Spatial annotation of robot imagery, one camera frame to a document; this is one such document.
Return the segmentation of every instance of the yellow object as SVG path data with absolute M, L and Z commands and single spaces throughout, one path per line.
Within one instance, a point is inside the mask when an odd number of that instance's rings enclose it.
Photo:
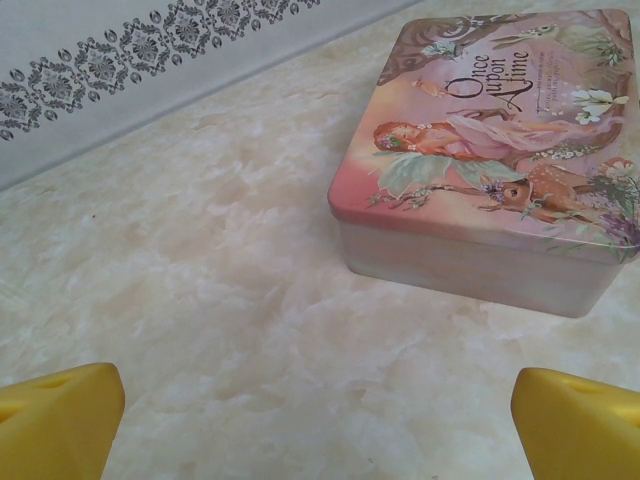
M 0 479 L 99 479 L 123 411 L 111 364 L 0 388 Z
M 640 479 L 640 393 L 527 368 L 511 412 L 536 480 Z

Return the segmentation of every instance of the patterned wallpaper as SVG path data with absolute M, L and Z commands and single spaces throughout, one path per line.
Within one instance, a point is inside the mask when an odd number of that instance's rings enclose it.
M 55 122 L 62 112 L 73 113 L 84 103 L 99 102 L 146 77 L 166 71 L 168 62 L 182 65 L 185 58 L 221 48 L 225 41 L 244 37 L 273 25 L 285 14 L 297 15 L 301 6 L 312 8 L 320 0 L 179 0 L 167 10 L 134 18 L 120 31 L 80 41 L 77 49 L 58 51 L 53 60 L 40 58 L 31 70 L 10 71 L 11 82 L 0 83 L 0 138 L 14 139 L 14 131 L 31 132 L 42 121 Z

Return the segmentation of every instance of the tin box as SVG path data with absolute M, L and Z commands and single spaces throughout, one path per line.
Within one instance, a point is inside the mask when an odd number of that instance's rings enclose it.
M 329 190 L 362 275 L 586 314 L 640 251 L 620 10 L 402 29 Z

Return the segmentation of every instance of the marble floor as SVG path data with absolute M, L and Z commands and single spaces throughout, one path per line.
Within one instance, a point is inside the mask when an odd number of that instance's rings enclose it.
M 0 384 L 115 363 L 106 480 L 531 478 L 516 375 L 640 390 L 640 265 L 580 320 L 363 278 L 326 192 L 406 21 L 560 4 L 426 2 L 0 193 Z

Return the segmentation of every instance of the box lid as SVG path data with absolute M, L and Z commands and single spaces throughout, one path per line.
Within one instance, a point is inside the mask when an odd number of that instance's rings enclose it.
M 329 190 L 332 212 L 627 262 L 640 251 L 635 72 L 620 10 L 409 22 Z

